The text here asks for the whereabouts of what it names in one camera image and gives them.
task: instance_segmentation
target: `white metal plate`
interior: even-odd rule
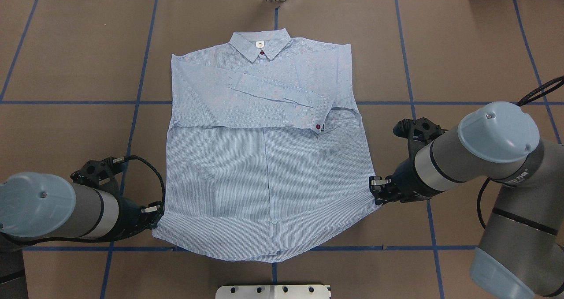
[[[331,299],[331,290],[328,285],[223,286],[215,299]]]

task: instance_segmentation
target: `blue tape line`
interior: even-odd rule
[[[14,70],[14,66],[16,66],[16,61],[18,60],[18,56],[20,55],[20,50],[22,49],[22,45],[24,44],[24,39],[26,38],[26,34],[28,33],[28,29],[30,28],[30,23],[32,22],[33,14],[35,13],[38,2],[39,0],[35,0],[33,2],[32,11],[30,11],[30,16],[28,16],[26,27],[24,28],[24,32],[22,33],[22,37],[20,38],[20,42],[18,43],[18,48],[16,48],[14,59],[12,60],[12,64],[10,64],[8,75],[6,76],[6,80],[4,81],[4,87],[2,88],[2,92],[0,93],[0,102],[2,102],[2,100],[4,99],[4,95],[6,94],[6,90],[8,89],[8,83],[10,82],[10,77],[12,77],[12,71]]]
[[[134,105],[135,101],[3,101],[4,105]]]
[[[172,105],[172,101],[141,101],[141,105]]]
[[[445,245],[437,246],[437,250],[474,250],[478,245]]]
[[[521,36],[523,37],[523,42],[525,44],[525,48],[527,48],[527,54],[529,56],[532,69],[534,71],[534,77],[536,78],[536,82],[538,86],[541,86],[542,81],[540,80],[540,75],[538,74],[538,69],[536,68],[536,63],[534,62],[534,58],[532,56],[532,52],[527,41],[527,35],[525,34],[525,29],[523,27],[523,22],[521,20],[521,13],[519,12],[519,6],[517,5],[517,0],[513,0],[513,6],[515,7],[515,14],[517,16],[517,21],[519,22],[519,29],[521,30]],[[552,110],[550,110],[550,105],[548,104],[548,98],[546,97],[546,95],[542,96],[542,98],[544,99],[546,111],[548,112],[548,117],[550,118],[550,124],[552,124],[552,129],[554,130],[554,136],[556,136],[556,140],[558,141],[558,143],[562,144],[562,141],[560,140],[560,134],[558,133],[558,128],[556,128],[556,122],[554,121],[554,117],[552,116]]]
[[[318,246],[312,251],[394,251],[394,250],[473,250],[477,245],[443,245],[443,246]],[[105,246],[30,246],[24,248],[24,251],[109,251],[110,247]],[[114,246],[112,252],[115,251],[188,251],[181,247],[163,246],[163,247],[119,247]]]
[[[411,105],[411,116],[415,120],[415,102],[413,99],[413,90],[411,89],[411,78],[409,76],[409,66],[407,64],[407,52],[405,51],[405,41],[403,38],[403,29],[401,26],[401,14],[399,10],[399,1],[395,1],[395,14],[397,16],[397,27],[399,28],[399,39],[401,42],[401,53],[403,54],[403,66],[405,67],[405,79],[407,80],[407,92],[409,92],[409,102]],[[431,231],[431,241],[433,242],[433,255],[435,258],[435,269],[437,271],[437,282],[439,285],[439,295],[441,299],[445,299],[445,291],[443,289],[443,278],[441,276],[441,264],[439,263],[439,252],[437,250],[437,239],[435,238],[435,226],[433,224],[433,213],[431,211],[431,203],[427,200],[427,217],[429,218],[429,229]]]
[[[108,257],[106,259],[106,267],[104,269],[104,279],[102,281],[102,289],[100,291],[100,299],[104,299],[105,298],[105,291],[108,287],[108,279],[109,279],[109,269],[111,267],[111,257],[113,255],[113,251],[111,251],[111,248],[113,247],[113,242],[111,242],[109,244],[109,250],[108,250]]]
[[[135,110],[133,112],[133,121],[131,122],[131,130],[129,132],[129,140],[127,142],[126,156],[131,154],[131,143],[133,142],[133,134],[135,132],[135,124],[137,122],[137,114],[139,113],[139,103],[141,102],[141,93],[143,92],[143,82],[145,80],[145,70],[147,69],[147,59],[149,59],[149,49],[151,48],[151,37],[153,36],[153,26],[155,25],[155,16],[157,14],[157,4],[159,0],[155,0],[153,4],[153,15],[151,16],[151,25],[149,26],[149,35],[147,36],[147,46],[145,47],[145,57],[143,58],[143,68],[141,68],[141,77],[139,78],[139,88],[137,89],[137,99],[135,100]],[[127,175],[127,165],[123,169],[123,175],[121,177],[121,186],[119,188],[119,194],[123,196],[123,190],[125,189],[125,177]],[[106,287],[108,285],[109,269],[111,266],[111,255],[113,253],[113,242],[109,245],[108,250],[108,260],[106,261],[106,269],[104,273],[104,281],[102,283],[102,289],[100,292],[100,299],[104,299]]]
[[[272,263],[272,284],[278,285],[278,264]]]
[[[404,101],[378,101],[378,102],[370,102],[370,101],[361,101],[356,102],[357,105],[411,105],[411,102],[404,102]]]
[[[411,116],[415,120],[415,104],[413,103],[413,91],[411,90],[411,78],[409,77],[409,68],[407,66],[407,52],[405,51],[405,42],[403,40],[403,29],[401,27],[401,16],[399,13],[399,2],[395,1],[395,15],[397,16],[397,28],[399,29],[399,41],[401,42],[401,53],[403,54],[403,67],[405,68],[405,80],[407,80],[407,92],[409,92],[409,102],[411,105]]]
[[[437,271],[437,282],[439,283],[439,295],[441,296],[441,299],[445,299],[443,277],[441,275],[441,263],[439,262],[439,251],[437,247],[437,238],[435,236],[435,224],[433,222],[433,211],[431,210],[430,200],[427,200],[427,216],[429,217],[429,229],[431,230],[431,243],[433,243],[433,256],[435,257],[435,270]]]
[[[278,8],[280,8],[280,6],[274,9],[274,30],[278,30]]]

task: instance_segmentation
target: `black cable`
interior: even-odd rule
[[[157,175],[157,178],[159,178],[159,182],[161,184],[161,191],[162,191],[162,196],[161,196],[162,200],[161,200],[161,205],[160,205],[159,209],[156,210],[155,212],[157,212],[158,214],[163,214],[164,213],[164,206],[165,206],[165,199],[167,197],[167,190],[165,188],[165,182],[163,181],[163,177],[161,176],[159,171],[157,171],[157,169],[155,167],[153,167],[152,164],[149,163],[149,161],[141,158],[140,156],[125,156],[125,157],[123,157],[123,162],[127,162],[127,161],[130,161],[130,160],[138,160],[138,161],[143,162],[147,167],[149,167]],[[12,239],[11,237],[9,237],[6,234],[2,234],[2,235],[8,241],[10,241],[11,243],[14,243],[16,245],[35,245],[37,243],[48,242],[48,241],[69,241],[69,242],[78,242],[78,243],[107,243],[107,242],[121,241],[122,239],[128,239],[130,237],[133,237],[133,236],[143,232],[144,230],[151,228],[154,224],[157,223],[157,221],[160,218],[161,217],[159,217],[159,216],[155,216],[155,217],[153,217],[153,220],[151,220],[149,223],[135,228],[135,230],[131,231],[127,235],[123,235],[123,236],[119,236],[119,237],[113,237],[111,239],[81,239],[81,238],[68,238],[68,237],[47,237],[47,238],[44,238],[44,239],[33,239],[33,240],[30,240],[30,241],[17,241],[15,239]]]
[[[480,192],[478,192],[478,199],[476,201],[476,211],[478,213],[478,220],[480,221],[480,224],[482,225],[483,228],[486,228],[486,223],[482,218],[482,195],[484,194],[484,191],[486,190],[488,183],[490,183],[490,180],[491,180],[490,178],[487,178],[484,181],[484,184],[482,184],[482,188],[480,189]]]
[[[555,86],[553,86],[552,88],[549,88],[548,90],[545,90],[547,87],[551,86],[552,84],[555,84]],[[564,76],[560,76],[558,78],[555,78],[554,80],[550,80],[544,84],[542,84],[541,86],[539,86],[538,88],[535,88],[534,90],[532,90],[529,94],[527,94],[526,96],[524,96],[519,102],[517,102],[517,106],[523,106],[523,105],[527,105],[530,102],[533,102],[535,100],[538,100],[539,98],[554,92],[555,90],[557,90],[558,88],[560,88],[560,86],[564,85]]]
[[[541,98],[541,97],[543,97],[543,96],[545,96],[549,93],[554,92],[555,90],[560,88],[560,86],[562,86],[562,85],[564,85],[564,76],[559,76],[558,78],[554,78],[553,80],[549,80],[548,82],[542,84],[538,88],[535,88],[534,90],[532,90],[529,94],[525,95],[519,102],[517,102],[517,106],[521,107],[521,106],[529,104],[530,102],[538,100],[539,98]],[[490,180],[491,179],[488,178],[484,181],[484,184],[482,184],[482,188],[480,189],[480,192],[478,193],[478,199],[476,201],[476,211],[478,213],[478,220],[480,221],[480,224],[482,225],[483,228],[486,228],[486,223],[484,223],[484,219],[482,218],[482,208],[481,208],[482,195],[484,193],[484,190],[486,190],[488,183],[490,183]]]

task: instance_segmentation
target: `shirt collar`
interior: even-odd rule
[[[257,48],[254,41],[268,41],[262,49]],[[292,39],[286,29],[262,32],[235,32],[229,44],[241,53],[247,60],[254,62],[260,51],[269,60],[274,59]]]

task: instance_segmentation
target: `blue tape grid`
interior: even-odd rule
[[[137,90],[137,98],[134,101],[5,101],[4,96],[6,94],[6,90],[8,88],[8,84],[10,82],[10,77],[16,66],[16,61],[18,60],[18,56],[20,54],[20,50],[26,38],[26,34],[30,27],[30,23],[32,21],[34,12],[36,10],[37,4],[39,0],[34,0],[32,9],[30,11],[30,15],[26,22],[26,26],[22,33],[22,37],[20,38],[20,42],[18,43],[18,47],[16,49],[14,59],[10,65],[8,70],[8,74],[6,76],[6,80],[4,81],[4,86],[2,87],[2,91],[0,92],[0,104],[2,105],[135,105],[135,111],[133,116],[133,121],[131,122],[131,130],[129,135],[129,141],[127,144],[127,154],[131,153],[131,143],[133,141],[133,134],[135,132],[135,124],[137,122],[137,114],[139,112],[140,105],[171,105],[171,101],[142,101],[141,100],[141,93],[143,92],[143,81],[145,79],[145,70],[147,67],[147,59],[149,56],[149,48],[151,46],[151,37],[153,33],[153,26],[155,24],[155,16],[157,11],[157,4],[159,0],[155,0],[153,5],[153,15],[151,17],[151,25],[149,28],[149,34],[147,38],[147,46],[145,48],[145,57],[143,59],[143,68],[141,70],[141,77],[139,78],[139,88]],[[538,70],[536,67],[536,63],[534,62],[534,57],[530,50],[527,37],[525,34],[524,26],[520,17],[519,7],[516,0],[513,0],[513,5],[516,12],[516,19],[519,24],[519,29],[521,31],[523,37],[523,43],[527,50],[532,68],[534,70],[534,75],[537,80],[537,83],[540,85],[542,83],[540,75],[538,74]],[[413,91],[411,86],[411,78],[409,76],[409,66],[407,60],[407,52],[405,48],[405,41],[403,36],[403,28],[401,26],[401,15],[399,9],[399,2],[395,0],[395,8],[397,14],[397,26],[399,29],[399,37],[401,41],[401,52],[403,54],[403,62],[405,68],[405,78],[407,82],[407,89],[409,92],[409,101],[359,101],[357,104],[359,105],[409,105],[411,108],[413,118],[416,117],[415,106],[416,105],[485,105],[489,102],[453,102],[453,101],[415,101],[413,99]],[[278,7],[274,11],[274,29],[278,29]],[[544,96],[543,102],[533,102],[530,105],[541,105],[545,106],[548,116],[550,117],[550,122],[554,129],[554,134],[559,143],[561,142],[560,134],[558,133],[558,129],[556,127],[556,123],[554,121],[554,117],[552,115],[552,110],[550,109],[551,106],[563,106],[564,102],[550,102],[548,98]],[[125,186],[125,172],[122,177],[121,183],[121,193],[123,193],[123,189]],[[430,234],[431,234],[431,241],[432,245],[430,246],[342,246],[342,247],[315,247],[311,251],[397,251],[397,250],[411,250],[411,251],[433,251],[434,258],[435,258],[435,268],[437,272],[437,281],[439,285],[439,292],[441,295],[441,299],[445,298],[444,291],[443,291],[443,284],[442,284],[442,276],[441,276],[441,267],[440,261],[438,256],[439,250],[473,250],[476,245],[437,245],[436,236],[435,236],[435,229],[433,223],[433,211],[431,209],[431,204],[427,201],[427,217],[429,220],[429,227],[430,227]],[[111,268],[111,258],[114,252],[121,252],[121,251],[186,251],[185,249],[179,247],[117,247],[113,243],[110,243],[107,247],[89,247],[89,246],[78,246],[78,247],[42,247],[42,246],[35,246],[35,247],[27,247],[25,251],[104,251],[108,253],[107,256],[107,264],[104,271],[104,281],[100,291],[100,299],[104,299],[105,291],[109,279],[109,271]],[[272,264],[272,282],[274,284],[278,283],[278,265],[276,263]]]

